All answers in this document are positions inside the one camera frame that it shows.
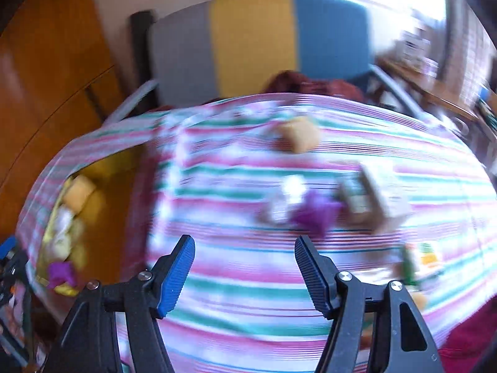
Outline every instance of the beige block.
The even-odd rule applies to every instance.
[[[298,116],[279,126],[283,139],[296,154],[315,149],[321,141],[321,132],[307,116]]]
[[[398,229],[411,215],[411,205],[391,167],[362,164],[361,179],[372,205],[372,233],[385,234]]]

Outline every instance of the yellow sponge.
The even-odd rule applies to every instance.
[[[78,175],[62,198],[62,201],[74,214],[79,214],[86,200],[95,189],[96,186],[91,180],[84,175]]]

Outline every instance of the purple toy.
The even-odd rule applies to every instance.
[[[300,224],[320,239],[326,238],[326,231],[335,225],[342,203],[331,200],[316,189],[309,189],[304,202],[292,212],[290,221]]]
[[[76,286],[76,274],[71,262],[53,262],[48,265],[48,288],[53,289],[56,286],[67,283]]]

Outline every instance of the striped tablecloth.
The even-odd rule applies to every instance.
[[[301,114],[319,123],[322,142],[308,153],[284,152],[275,126]],[[260,216],[285,175],[303,175],[309,187],[331,194],[362,161],[388,159],[412,217],[376,237],[339,220],[316,246],[339,269],[354,271],[389,265],[405,241],[438,241],[445,273],[424,312],[438,345],[496,293],[496,194],[471,151],[436,121],[298,94],[146,114],[74,140],[40,175],[19,219],[32,265],[64,178],[146,141],[158,159],[147,261],[168,254],[182,234],[196,242],[177,306],[159,322],[177,372],[314,371],[330,324],[314,310],[295,262],[294,241],[305,232]],[[118,336],[129,360],[122,316]],[[360,352],[357,370],[366,360]]]

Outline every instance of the red fabric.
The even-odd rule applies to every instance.
[[[497,329],[497,296],[455,327],[438,351],[445,373],[469,372]]]
[[[263,91],[264,94],[270,92],[300,92],[364,102],[362,91],[344,80],[311,80],[304,74],[292,70],[282,71],[275,76]]]

